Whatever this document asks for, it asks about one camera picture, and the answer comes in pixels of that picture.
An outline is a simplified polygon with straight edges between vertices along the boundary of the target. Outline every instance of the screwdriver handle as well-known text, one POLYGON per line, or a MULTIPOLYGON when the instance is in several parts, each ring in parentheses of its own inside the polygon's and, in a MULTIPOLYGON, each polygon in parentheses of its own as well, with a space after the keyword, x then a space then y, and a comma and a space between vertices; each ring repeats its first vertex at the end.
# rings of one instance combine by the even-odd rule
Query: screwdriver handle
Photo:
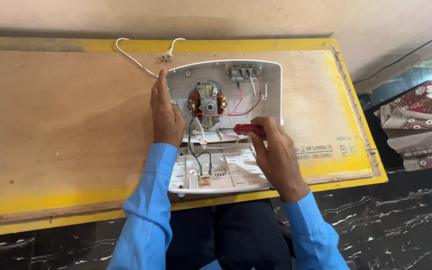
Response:
POLYGON ((234 127, 234 132, 238 135, 244 136, 246 136, 249 132, 253 132, 261 138, 266 138, 266 132, 262 125, 237 124, 234 127))

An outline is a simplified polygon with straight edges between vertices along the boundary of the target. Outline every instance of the blue shirt sleeve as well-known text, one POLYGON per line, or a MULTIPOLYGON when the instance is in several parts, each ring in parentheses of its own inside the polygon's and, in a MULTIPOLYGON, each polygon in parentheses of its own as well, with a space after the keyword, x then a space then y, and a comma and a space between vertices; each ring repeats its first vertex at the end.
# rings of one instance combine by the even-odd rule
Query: blue shirt sleeve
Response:
POLYGON ((172 238, 168 187, 177 153, 170 144, 149 148, 138 187, 124 202, 127 220, 107 269, 165 269, 172 238))
POLYGON ((338 250, 338 233, 327 224, 309 192, 303 199, 284 203, 293 235, 295 269, 349 269, 338 250))

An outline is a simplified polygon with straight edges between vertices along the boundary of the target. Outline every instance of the white fan heater housing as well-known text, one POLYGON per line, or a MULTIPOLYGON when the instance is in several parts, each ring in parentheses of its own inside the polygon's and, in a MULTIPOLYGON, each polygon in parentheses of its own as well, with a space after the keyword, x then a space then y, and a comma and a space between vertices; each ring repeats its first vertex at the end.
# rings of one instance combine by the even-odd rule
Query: white fan heater housing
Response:
MULTIPOLYGON (((228 114, 241 100, 240 91, 236 86, 236 82, 239 82, 243 99, 234 114, 244 113, 252 108, 259 99, 260 84, 254 75, 255 72, 261 80, 261 99, 258 105, 245 115, 221 116, 219 122, 213 124, 214 126, 209 129, 205 128, 204 135, 207 142, 210 143, 207 144, 207 147, 231 146, 238 139, 248 138, 237 135, 231 128, 234 128, 236 124, 250 124, 251 119, 257 116, 272 116, 283 124, 281 118, 282 67, 278 63, 269 61, 231 59, 194 63, 169 70, 167 75, 169 97, 181 109, 186 121, 183 142, 188 142, 188 128, 192 118, 188 99, 195 88, 211 84, 214 89, 222 92, 227 102, 224 113, 228 114), (256 96, 246 70, 253 79, 256 96)), ((193 121, 191 132, 189 144, 193 146, 194 153, 196 155, 204 151, 211 153, 211 175, 208 175, 209 155, 202 154, 198 157, 203 171, 202 184, 196 159, 187 147, 179 148, 171 175, 169 192, 178 193, 178 196, 183 197, 185 194, 239 192, 270 186, 263 172, 256 165, 256 153, 251 143, 237 143, 233 147, 223 149, 202 149, 199 145, 194 146, 194 143, 199 143, 199 139, 202 138, 196 121, 193 121)))

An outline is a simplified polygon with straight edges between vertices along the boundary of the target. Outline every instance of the dark trousers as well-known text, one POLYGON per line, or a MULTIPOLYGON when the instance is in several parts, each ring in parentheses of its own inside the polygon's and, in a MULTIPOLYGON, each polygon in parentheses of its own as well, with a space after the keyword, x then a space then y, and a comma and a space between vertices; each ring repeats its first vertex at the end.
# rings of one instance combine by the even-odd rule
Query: dark trousers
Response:
POLYGON ((171 212, 173 239, 166 269, 199 269, 218 260, 222 269, 291 269, 288 245, 269 199, 171 212))

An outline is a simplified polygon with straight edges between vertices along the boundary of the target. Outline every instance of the red wire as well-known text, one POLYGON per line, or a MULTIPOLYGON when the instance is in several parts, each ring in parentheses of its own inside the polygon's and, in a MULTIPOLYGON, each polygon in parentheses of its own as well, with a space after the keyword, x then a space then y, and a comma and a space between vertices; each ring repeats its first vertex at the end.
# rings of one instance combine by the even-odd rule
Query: red wire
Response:
POLYGON ((226 113, 226 114, 206 114, 206 113, 201 113, 200 112, 200 113, 196 114, 195 117, 198 117, 198 115, 207 115, 207 116, 225 116, 225 115, 239 116, 239 115, 245 115, 245 114, 251 112, 256 107, 256 105, 258 105, 259 101, 261 100, 261 92, 263 90, 263 86, 261 85, 261 80, 259 79, 258 76, 256 76, 256 78, 258 78, 258 81, 259 81, 259 99, 258 99, 258 102, 256 102, 256 104, 249 111, 247 111, 245 113, 242 113, 242 114, 233 114, 236 111, 236 109, 238 108, 238 106, 240 105, 241 101, 243 101, 243 92, 241 91, 241 88, 238 87, 237 89, 239 89, 239 92, 241 93, 241 100, 238 102, 238 104, 236 105, 236 107, 234 107, 234 110, 232 112, 226 113))
POLYGON ((251 112, 257 105, 258 105, 258 103, 259 103, 259 101, 261 100, 261 92, 262 92, 262 90, 263 90, 263 86, 261 85, 261 80, 259 79, 259 77, 258 76, 256 76, 256 78, 258 78, 258 81, 259 81, 259 99, 258 99, 258 102, 256 102, 256 104, 249 110, 249 111, 247 111, 247 112, 245 112, 245 113, 241 113, 241 114, 233 114, 233 115, 231 115, 231 116, 240 116, 240 115, 245 115, 245 114, 247 114, 247 113, 249 113, 249 112, 251 112))

